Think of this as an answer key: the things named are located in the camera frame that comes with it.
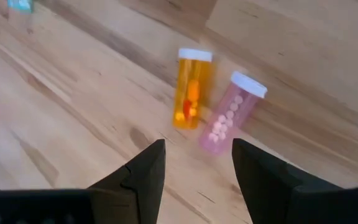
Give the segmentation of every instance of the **translucent orange plastic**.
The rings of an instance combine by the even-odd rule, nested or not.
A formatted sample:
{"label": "translucent orange plastic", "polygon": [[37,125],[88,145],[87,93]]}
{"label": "translucent orange plastic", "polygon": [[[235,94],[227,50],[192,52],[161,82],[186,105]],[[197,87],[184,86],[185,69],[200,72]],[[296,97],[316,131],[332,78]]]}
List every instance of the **translucent orange plastic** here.
{"label": "translucent orange plastic", "polygon": [[173,125],[195,129],[200,119],[200,105],[206,99],[212,64],[210,61],[188,58],[180,58],[179,64]]}

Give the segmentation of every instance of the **pill bottle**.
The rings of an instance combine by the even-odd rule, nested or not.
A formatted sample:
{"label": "pill bottle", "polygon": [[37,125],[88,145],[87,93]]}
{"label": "pill bottle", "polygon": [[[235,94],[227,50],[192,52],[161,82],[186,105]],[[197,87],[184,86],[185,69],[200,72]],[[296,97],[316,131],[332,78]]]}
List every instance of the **pill bottle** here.
{"label": "pill bottle", "polygon": [[196,49],[179,50],[179,74],[173,110],[176,128],[195,129],[200,104],[205,103],[206,88],[212,72],[212,53]]}
{"label": "pill bottle", "polygon": [[259,82],[234,72],[223,99],[200,136],[200,145],[214,154],[230,148],[236,131],[266,92]]}

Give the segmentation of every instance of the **wood grain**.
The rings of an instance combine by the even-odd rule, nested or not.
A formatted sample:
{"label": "wood grain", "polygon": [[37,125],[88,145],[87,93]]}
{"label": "wood grain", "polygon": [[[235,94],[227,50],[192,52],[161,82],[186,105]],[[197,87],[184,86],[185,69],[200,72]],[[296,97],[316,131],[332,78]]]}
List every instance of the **wood grain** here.
{"label": "wood grain", "polygon": [[[87,187],[159,138],[159,223],[252,223],[230,152],[197,144],[233,70],[268,87],[238,136],[358,186],[358,1],[0,1],[0,188]],[[171,125],[177,50],[215,53],[194,131]]]}

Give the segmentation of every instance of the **translucent pink plastic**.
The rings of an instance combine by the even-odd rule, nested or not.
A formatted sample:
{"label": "translucent pink plastic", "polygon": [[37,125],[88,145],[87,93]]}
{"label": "translucent pink plastic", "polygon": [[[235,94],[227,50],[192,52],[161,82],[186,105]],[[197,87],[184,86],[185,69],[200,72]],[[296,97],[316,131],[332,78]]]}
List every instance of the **translucent pink plastic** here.
{"label": "translucent pink plastic", "polygon": [[201,146],[213,154],[230,148],[238,128],[260,98],[231,82],[200,137]]}

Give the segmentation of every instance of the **white bottle cap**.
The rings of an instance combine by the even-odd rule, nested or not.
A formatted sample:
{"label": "white bottle cap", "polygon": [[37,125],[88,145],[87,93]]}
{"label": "white bottle cap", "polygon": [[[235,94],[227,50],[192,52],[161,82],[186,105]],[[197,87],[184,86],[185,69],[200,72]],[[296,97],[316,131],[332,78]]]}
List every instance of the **white bottle cap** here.
{"label": "white bottle cap", "polygon": [[248,76],[240,72],[233,72],[231,75],[231,81],[243,90],[260,98],[265,98],[265,94],[267,92],[266,86],[249,78]]}
{"label": "white bottle cap", "polygon": [[212,62],[212,53],[196,49],[179,49],[179,58]]}

